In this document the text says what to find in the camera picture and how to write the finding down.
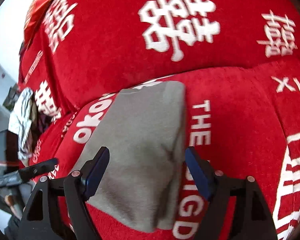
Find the gray cloth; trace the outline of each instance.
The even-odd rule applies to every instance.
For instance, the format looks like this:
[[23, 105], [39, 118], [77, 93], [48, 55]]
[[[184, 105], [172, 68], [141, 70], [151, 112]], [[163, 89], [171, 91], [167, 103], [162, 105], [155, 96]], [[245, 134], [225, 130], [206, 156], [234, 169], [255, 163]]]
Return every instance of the gray cloth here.
[[184, 161], [184, 97], [175, 81], [121, 90], [74, 166], [79, 170], [101, 146], [110, 150], [89, 204], [138, 231], [172, 229]]

